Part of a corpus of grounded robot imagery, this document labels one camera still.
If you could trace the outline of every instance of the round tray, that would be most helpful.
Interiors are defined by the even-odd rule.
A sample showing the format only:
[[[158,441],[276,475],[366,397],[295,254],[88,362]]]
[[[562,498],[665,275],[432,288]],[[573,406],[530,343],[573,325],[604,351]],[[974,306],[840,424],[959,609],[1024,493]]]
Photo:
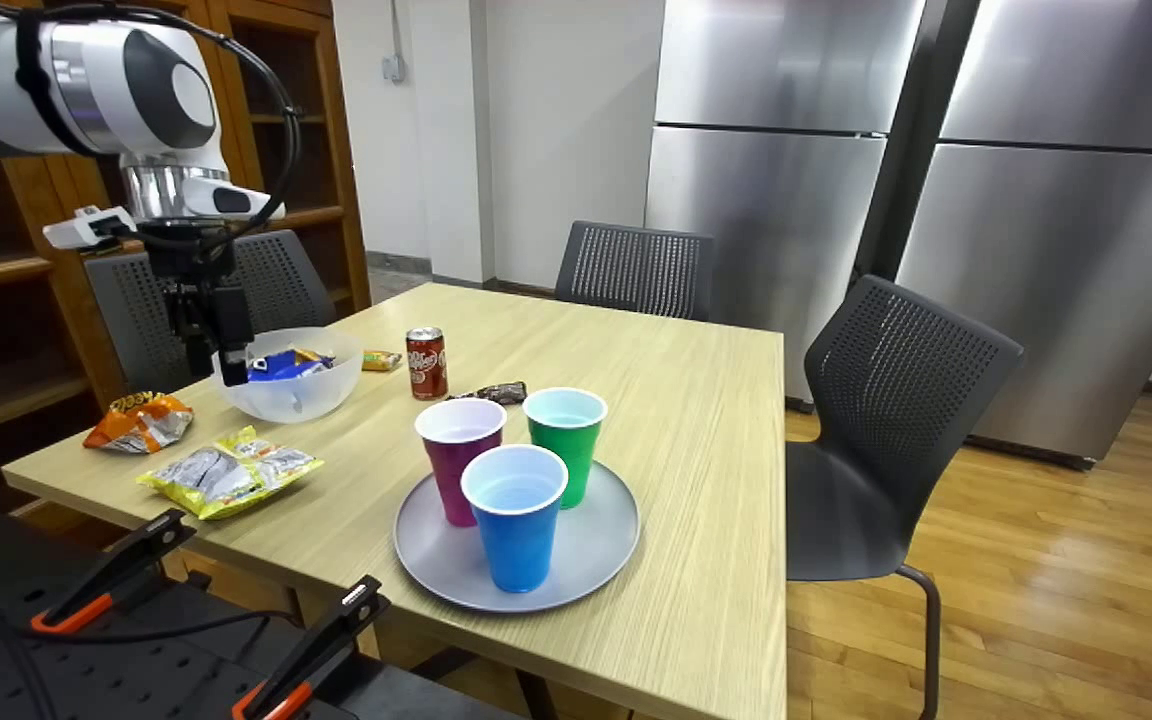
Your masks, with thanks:
[[[595,464],[582,505],[559,512],[553,570],[530,590],[498,590],[476,529],[453,529],[435,478],[422,475],[391,529],[403,570],[432,596],[476,610],[549,610],[604,589],[639,547],[639,512],[628,482]]]

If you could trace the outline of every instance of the pink cup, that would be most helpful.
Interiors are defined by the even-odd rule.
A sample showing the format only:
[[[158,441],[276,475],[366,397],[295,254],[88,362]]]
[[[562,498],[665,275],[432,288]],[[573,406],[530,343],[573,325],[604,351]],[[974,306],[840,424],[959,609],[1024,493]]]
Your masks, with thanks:
[[[468,459],[498,446],[507,410],[493,401],[438,401],[415,414],[415,436],[422,441],[444,517],[453,529],[472,529],[472,508],[461,493],[461,470]]]

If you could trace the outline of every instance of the food package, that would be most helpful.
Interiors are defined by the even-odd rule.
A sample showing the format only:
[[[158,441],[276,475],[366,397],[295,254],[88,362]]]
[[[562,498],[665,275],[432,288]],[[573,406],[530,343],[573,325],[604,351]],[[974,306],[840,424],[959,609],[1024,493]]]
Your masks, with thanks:
[[[362,351],[362,373],[391,373],[398,362],[403,362],[398,351]]]
[[[334,356],[313,349],[280,349],[248,361],[248,379],[295,379],[333,367]]]
[[[147,457],[174,444],[191,426],[191,406],[167,391],[131,391],[108,405],[82,446]]]
[[[167,468],[142,470],[138,478],[195,519],[225,519],[273,498],[321,464],[323,459],[301,446],[276,446],[257,436],[257,426],[238,426]]]

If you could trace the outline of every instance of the door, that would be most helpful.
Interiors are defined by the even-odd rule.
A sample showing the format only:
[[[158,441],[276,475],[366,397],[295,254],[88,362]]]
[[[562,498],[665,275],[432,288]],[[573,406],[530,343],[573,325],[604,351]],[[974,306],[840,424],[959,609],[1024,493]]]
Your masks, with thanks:
[[[784,391],[847,293],[882,139],[655,128],[648,226],[711,234],[711,313],[784,331]]]

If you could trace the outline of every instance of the refrigerator door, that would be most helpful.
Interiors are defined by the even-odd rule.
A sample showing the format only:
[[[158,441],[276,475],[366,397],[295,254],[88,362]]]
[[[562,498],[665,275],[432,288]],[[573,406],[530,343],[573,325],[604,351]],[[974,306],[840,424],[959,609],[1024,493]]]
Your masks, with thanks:
[[[1152,0],[980,0],[939,139],[1152,149]]]
[[[655,128],[648,226],[720,240],[711,313],[784,331],[784,391],[847,293],[882,139]]]
[[[939,145],[895,281],[1024,343],[974,436],[1098,459],[1152,373],[1152,154]]]
[[[920,0],[669,0],[655,123],[887,132]]]

